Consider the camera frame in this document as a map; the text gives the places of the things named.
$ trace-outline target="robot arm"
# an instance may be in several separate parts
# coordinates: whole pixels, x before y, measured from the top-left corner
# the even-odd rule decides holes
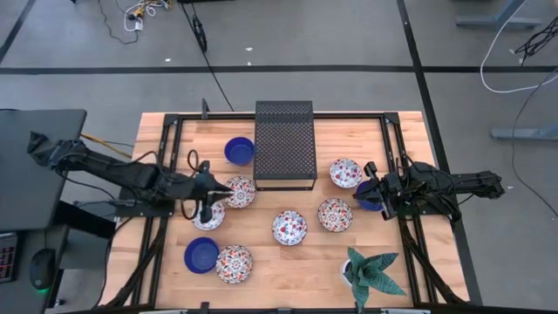
[[[86,171],[134,194],[137,201],[154,205],[162,201],[194,200],[201,211],[201,222],[211,220],[214,202],[229,197],[232,190],[217,182],[209,173],[209,161],[204,160],[195,174],[170,174],[157,164],[145,164],[138,160],[124,162],[96,153],[81,140],[59,140],[52,143],[46,136],[31,133],[27,152],[41,166],[50,167],[57,173]]]
[[[448,198],[456,194],[473,194],[489,199],[499,198],[504,194],[500,184],[501,178],[490,171],[447,174],[427,163],[417,161],[405,168],[403,175],[392,172],[380,179],[376,175],[376,165],[371,161],[364,167],[364,172],[371,177],[370,185],[353,197],[370,202],[383,202],[384,220],[397,215],[415,215],[424,206],[456,209],[457,206]],[[450,219],[456,222],[460,215],[454,215]]]

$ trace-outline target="wooden tabletop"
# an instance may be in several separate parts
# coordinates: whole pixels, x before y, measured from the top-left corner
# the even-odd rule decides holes
[[[157,150],[164,113],[144,113],[139,124],[133,157]],[[432,150],[421,112],[400,112],[399,117],[407,153],[414,160],[434,164]],[[212,231],[201,231],[186,221],[177,207],[169,220],[160,271],[156,307],[199,308],[210,302],[211,308],[350,308],[354,298],[341,278],[341,265],[347,260],[347,248],[364,256],[398,252],[400,256],[386,273],[407,293],[390,296],[371,290],[367,307],[412,306],[401,237],[396,219],[384,221],[381,214],[363,211],[350,194],[353,189],[338,188],[330,180],[330,163],[337,158],[351,158],[360,166],[375,161],[378,175],[388,172],[379,123],[374,119],[315,119],[318,178],[313,191],[258,192],[246,208],[227,208],[223,224]],[[396,155],[395,135],[391,131]],[[188,120],[183,125],[177,171],[189,174],[187,152],[194,148],[201,160],[211,162],[211,173],[221,183],[233,176],[252,177],[252,165],[237,167],[226,161],[223,148],[235,136],[254,138],[253,120]],[[173,137],[168,139],[172,146]],[[328,198],[349,203],[354,220],[343,233],[327,231],[317,220],[317,208]],[[271,234],[274,217],[284,210],[295,210],[308,223],[308,234],[293,247],[280,245]],[[138,262],[144,219],[136,218],[115,237],[108,263],[108,276],[101,303],[118,292]],[[422,217],[425,238],[434,268],[461,298],[468,299],[465,280],[448,220],[439,215]],[[246,247],[254,258],[248,280],[228,284],[214,271],[204,275],[190,272],[184,265],[184,250],[196,237],[213,238],[220,248],[229,244]],[[426,300],[422,269],[417,266],[421,297]],[[146,301],[151,270],[146,272],[142,301]]]

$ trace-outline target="black perforated box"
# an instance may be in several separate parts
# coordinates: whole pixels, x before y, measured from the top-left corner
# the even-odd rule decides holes
[[[316,178],[312,102],[256,101],[256,188],[259,191],[311,190]]]

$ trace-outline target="blue bowl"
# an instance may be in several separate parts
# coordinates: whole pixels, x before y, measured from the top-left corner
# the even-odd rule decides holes
[[[188,244],[184,252],[184,264],[195,274],[205,274],[217,263],[219,247],[208,237],[199,237]]]
[[[225,146],[225,157],[238,166],[250,163],[254,156],[254,143],[245,137],[237,137],[230,140]]]
[[[369,184],[370,184],[369,181],[364,181],[360,183],[357,187],[357,194],[364,191]],[[384,206],[382,205],[381,202],[373,203],[371,201],[362,201],[357,199],[357,203],[360,206],[360,208],[370,210],[370,211],[381,211],[382,209],[384,209]]]

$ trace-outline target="potted plant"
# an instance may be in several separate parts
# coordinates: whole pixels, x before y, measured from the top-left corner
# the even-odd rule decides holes
[[[349,260],[343,265],[343,276],[351,285],[360,313],[368,300],[368,287],[391,295],[406,296],[406,293],[384,273],[398,253],[387,253],[364,258],[353,248],[348,249]]]

